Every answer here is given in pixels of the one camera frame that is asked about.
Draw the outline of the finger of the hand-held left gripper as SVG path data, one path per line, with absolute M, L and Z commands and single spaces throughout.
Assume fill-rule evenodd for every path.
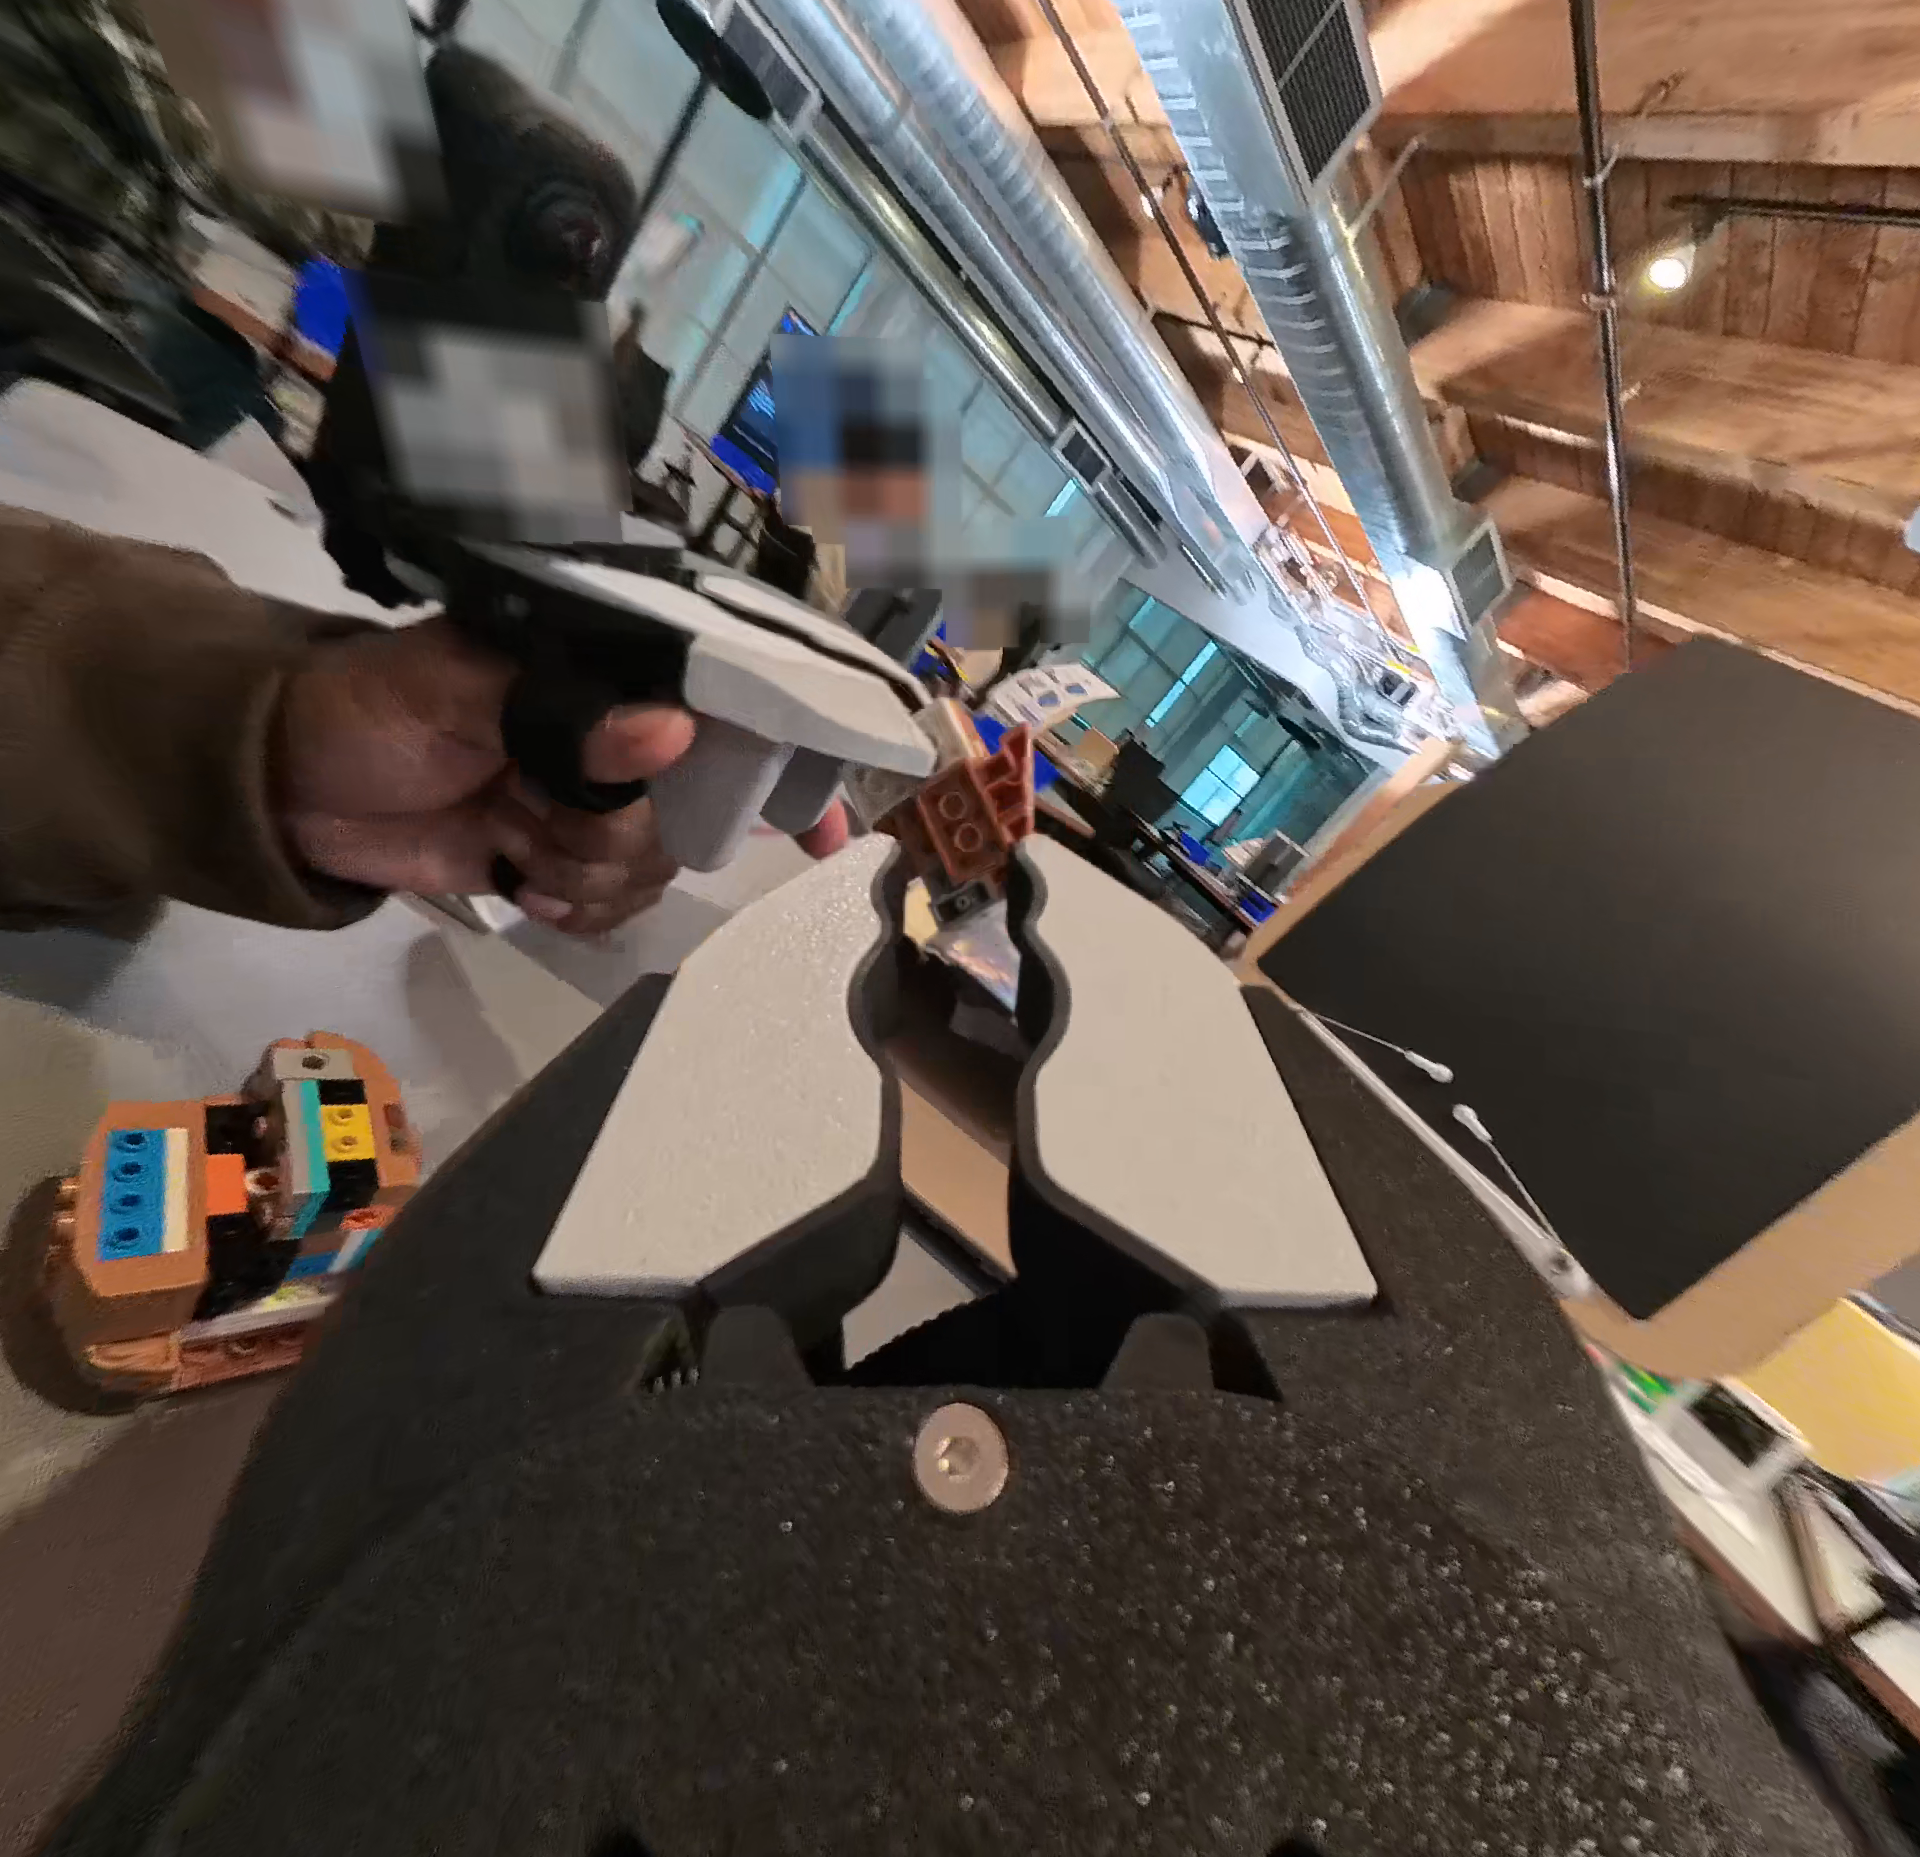
M 566 676 L 841 764 L 936 771 L 920 681 L 844 620 L 700 553 L 640 560 L 527 549 L 529 628 L 555 637 Z

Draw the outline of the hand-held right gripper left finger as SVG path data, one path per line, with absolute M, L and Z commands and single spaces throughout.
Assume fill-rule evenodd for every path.
M 899 1242 L 880 1033 L 898 848 L 861 837 L 684 960 L 536 1259 L 568 1298 L 762 1309 L 808 1354 Z

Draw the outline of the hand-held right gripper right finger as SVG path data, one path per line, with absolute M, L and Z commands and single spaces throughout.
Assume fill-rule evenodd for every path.
M 1140 1322 L 1203 1373 L 1383 1317 L 1365 1248 L 1262 1032 L 1188 926 L 1065 844 L 1014 853 L 1009 1246 L 1025 1373 L 1106 1373 Z

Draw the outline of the brown brick assembly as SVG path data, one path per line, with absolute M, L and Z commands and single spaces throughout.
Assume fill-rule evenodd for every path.
M 963 753 L 876 818 L 925 884 L 937 926 L 1000 901 L 1017 844 L 1033 834 L 1033 735 L 1000 731 L 989 753 Z

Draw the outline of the person's left forearm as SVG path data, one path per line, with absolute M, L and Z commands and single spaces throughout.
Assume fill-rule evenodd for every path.
M 180 901 L 339 930 L 274 815 L 289 681 L 364 620 L 235 587 L 212 560 L 2 511 L 2 930 L 139 932 Z

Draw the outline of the person's left hand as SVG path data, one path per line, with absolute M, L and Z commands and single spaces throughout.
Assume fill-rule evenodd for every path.
M 652 908 L 677 875 L 645 800 L 557 805 L 503 748 L 515 668 L 442 620 L 327 639 L 274 726 L 278 825 L 312 875 L 383 895 L 508 896 L 570 934 Z

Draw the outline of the printed paper sheet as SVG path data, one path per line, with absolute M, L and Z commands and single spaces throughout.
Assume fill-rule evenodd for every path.
M 983 703 L 983 713 L 1005 729 L 1028 726 L 1043 731 L 1110 700 L 1117 700 L 1114 686 L 1090 663 L 1059 660 L 999 676 Z

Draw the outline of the wood-framed black screen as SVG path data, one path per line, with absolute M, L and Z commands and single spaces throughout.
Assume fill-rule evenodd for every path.
M 1454 1073 L 1672 1380 L 1918 1257 L 1918 716 L 1692 639 L 1446 792 L 1262 978 Z

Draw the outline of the silver ceiling duct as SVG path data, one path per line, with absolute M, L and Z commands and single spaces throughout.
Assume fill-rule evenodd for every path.
M 1364 199 L 1358 0 L 719 0 L 1039 356 L 1236 644 L 1358 700 L 1402 665 L 1467 757 L 1524 735 Z

